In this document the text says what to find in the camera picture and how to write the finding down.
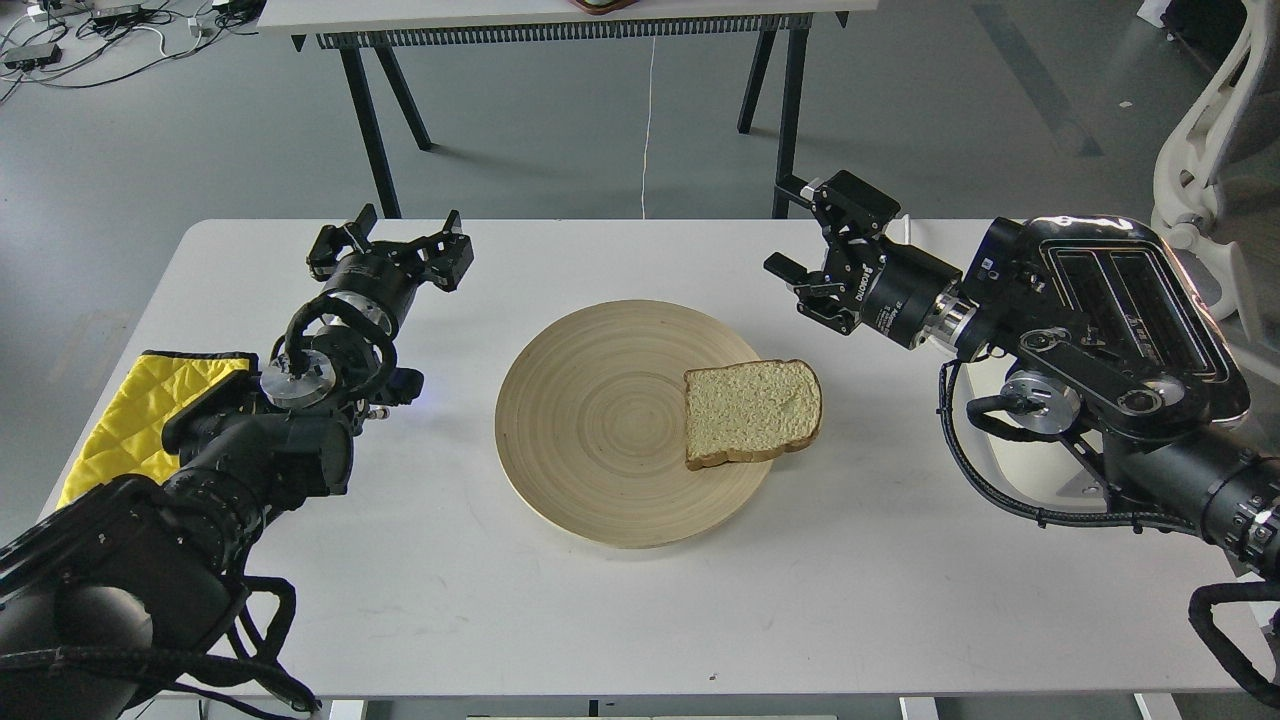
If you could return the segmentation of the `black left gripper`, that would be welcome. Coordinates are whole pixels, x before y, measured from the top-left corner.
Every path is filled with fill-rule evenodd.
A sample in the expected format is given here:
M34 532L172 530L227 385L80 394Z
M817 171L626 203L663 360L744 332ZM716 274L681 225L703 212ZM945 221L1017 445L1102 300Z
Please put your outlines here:
M378 210L365 204L353 220L324 225L306 265L315 281L326 281L324 295L355 307L385 334L397 336L420 286L457 291L474 263L474 247L462 232L458 210L451 210L434 234L393 243L393 249L378 245L372 251L369 232L376 223ZM346 249L352 254L340 259Z

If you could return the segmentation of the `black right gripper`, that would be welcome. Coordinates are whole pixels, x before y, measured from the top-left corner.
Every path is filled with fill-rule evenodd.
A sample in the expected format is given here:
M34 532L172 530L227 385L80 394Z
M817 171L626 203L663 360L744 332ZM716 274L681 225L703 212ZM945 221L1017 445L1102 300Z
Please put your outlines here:
M849 170L800 188L824 241L826 273L773 252L764 269L796 296L797 311L849 336L865 324L905 348L933 338L955 351L977 316L960 295L961 272L882 234L900 202Z

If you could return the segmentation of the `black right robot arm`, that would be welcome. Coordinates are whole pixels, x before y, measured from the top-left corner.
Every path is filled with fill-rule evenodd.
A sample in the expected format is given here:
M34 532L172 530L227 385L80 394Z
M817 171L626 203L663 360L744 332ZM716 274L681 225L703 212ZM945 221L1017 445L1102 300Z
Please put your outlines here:
M777 252L765 269L804 316L832 331L867 325L905 348L934 340L954 355L940 372L940 423L988 502L1041 527L1196 536L1257 575L1201 587L1188 616L1228 675L1276 707L1277 684L1215 625L1213 610L1277 600L1277 460L1230 433L1251 395L1174 251L1124 217L998 218L960 272L893 242L899 202L849 172L780 179L774 205L790 202L818 222L824 264L808 270ZM1012 366L996 393L968 401L969 423L1010 442L1060 443L1101 488L1102 510L1014 498L972 464L955 384L964 364L995 356Z

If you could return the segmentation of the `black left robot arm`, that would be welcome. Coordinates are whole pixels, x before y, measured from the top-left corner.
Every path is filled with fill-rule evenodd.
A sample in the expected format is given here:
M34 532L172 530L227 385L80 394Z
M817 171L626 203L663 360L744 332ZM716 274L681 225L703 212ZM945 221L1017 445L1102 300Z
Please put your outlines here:
M157 479L119 473L3 550L3 716L115 719L164 691L252 717L227 691L255 683L317 717L280 665L294 587L251 577L250 551L283 512L343 495L367 419L413 402L422 374L394 341L424 284L452 292L474 261L451 211L434 234L374 241L372 205L325 225L307 256L320 295L259 369L214 383L168 419Z

